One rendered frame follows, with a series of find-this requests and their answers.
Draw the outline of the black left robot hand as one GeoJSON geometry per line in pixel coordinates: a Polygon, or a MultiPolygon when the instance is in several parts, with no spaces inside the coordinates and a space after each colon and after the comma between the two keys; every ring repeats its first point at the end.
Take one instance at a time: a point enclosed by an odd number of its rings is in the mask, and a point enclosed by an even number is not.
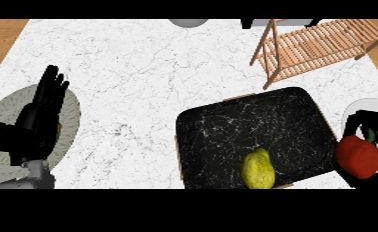
{"type": "Polygon", "coordinates": [[[32,160],[45,160],[57,134],[57,120],[69,82],[54,65],[48,65],[33,94],[23,106],[16,123],[0,122],[0,152],[7,152],[10,165],[20,166],[32,160]]]}

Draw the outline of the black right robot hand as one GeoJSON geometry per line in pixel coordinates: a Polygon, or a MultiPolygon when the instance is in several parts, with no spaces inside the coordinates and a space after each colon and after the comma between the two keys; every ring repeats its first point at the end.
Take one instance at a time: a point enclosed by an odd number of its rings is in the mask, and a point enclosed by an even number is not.
{"type": "MultiPolygon", "coordinates": [[[[346,126],[343,132],[346,130],[352,130],[355,132],[358,125],[361,124],[361,116],[354,114],[346,119],[346,126]]],[[[340,177],[343,178],[348,186],[355,188],[357,190],[378,190],[378,173],[364,180],[355,179],[339,167],[336,168],[336,172],[339,173],[340,177]]]]}

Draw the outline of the red bell pepper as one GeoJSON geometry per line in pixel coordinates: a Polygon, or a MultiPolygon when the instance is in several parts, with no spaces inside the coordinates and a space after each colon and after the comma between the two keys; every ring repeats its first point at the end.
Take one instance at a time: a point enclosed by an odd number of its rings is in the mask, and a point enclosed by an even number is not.
{"type": "Polygon", "coordinates": [[[346,130],[334,148],[334,159],[340,169],[360,180],[378,173],[378,145],[371,130],[361,139],[352,130],[346,130]]]}

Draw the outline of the wooden tiered shelf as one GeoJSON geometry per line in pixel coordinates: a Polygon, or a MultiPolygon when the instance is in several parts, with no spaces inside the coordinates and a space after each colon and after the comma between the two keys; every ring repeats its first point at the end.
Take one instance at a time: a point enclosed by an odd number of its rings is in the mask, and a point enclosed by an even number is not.
{"type": "Polygon", "coordinates": [[[249,65],[258,61],[267,75],[262,89],[346,59],[358,60],[378,46],[378,25],[370,19],[336,19],[289,33],[277,33],[270,19],[249,65]]]}

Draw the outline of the black marble tray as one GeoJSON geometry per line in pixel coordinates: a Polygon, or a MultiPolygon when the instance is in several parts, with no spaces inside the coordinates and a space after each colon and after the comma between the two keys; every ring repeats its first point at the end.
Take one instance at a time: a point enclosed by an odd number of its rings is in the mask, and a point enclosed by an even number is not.
{"type": "Polygon", "coordinates": [[[258,148],[268,153],[277,186],[334,169],[336,138],[299,87],[182,111],[175,119],[175,137],[187,189],[241,189],[241,160],[258,148]]]}

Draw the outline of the grey-green round plate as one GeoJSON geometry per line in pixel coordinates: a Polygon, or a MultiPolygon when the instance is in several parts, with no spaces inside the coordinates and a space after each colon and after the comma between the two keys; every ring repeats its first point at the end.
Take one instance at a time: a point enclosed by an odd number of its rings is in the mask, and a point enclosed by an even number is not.
{"type": "MultiPolygon", "coordinates": [[[[32,101],[36,85],[16,90],[0,100],[0,122],[14,124],[23,106],[32,101]]],[[[48,168],[52,169],[64,157],[73,143],[79,128],[79,102],[70,90],[64,92],[63,105],[58,114],[58,137],[51,154],[47,157],[48,168]]],[[[27,175],[27,169],[10,165],[7,152],[0,152],[0,183],[27,175]]]]}

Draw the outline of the yellow-green pear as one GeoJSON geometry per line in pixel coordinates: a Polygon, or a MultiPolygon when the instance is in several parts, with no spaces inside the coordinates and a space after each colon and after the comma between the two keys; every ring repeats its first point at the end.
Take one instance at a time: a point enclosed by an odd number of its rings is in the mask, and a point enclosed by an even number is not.
{"type": "Polygon", "coordinates": [[[268,152],[256,148],[243,158],[240,176],[249,189],[270,189],[274,185],[274,168],[268,152]]]}

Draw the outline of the grey appliance with black feet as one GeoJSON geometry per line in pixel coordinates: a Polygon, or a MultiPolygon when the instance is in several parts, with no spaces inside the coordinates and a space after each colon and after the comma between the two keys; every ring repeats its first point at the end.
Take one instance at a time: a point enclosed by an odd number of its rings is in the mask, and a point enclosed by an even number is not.
{"type": "MultiPolygon", "coordinates": [[[[277,22],[278,26],[314,26],[320,22],[318,19],[281,19],[277,22]]],[[[240,27],[249,29],[252,26],[265,26],[268,23],[267,19],[241,19],[240,27]]]]}

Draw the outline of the grey round bowl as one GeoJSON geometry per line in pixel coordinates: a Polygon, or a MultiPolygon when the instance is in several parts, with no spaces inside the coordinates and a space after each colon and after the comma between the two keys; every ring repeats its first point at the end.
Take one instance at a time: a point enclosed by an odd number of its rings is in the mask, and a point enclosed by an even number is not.
{"type": "Polygon", "coordinates": [[[206,19],[171,19],[169,22],[181,28],[196,28],[206,23],[206,19]]]}

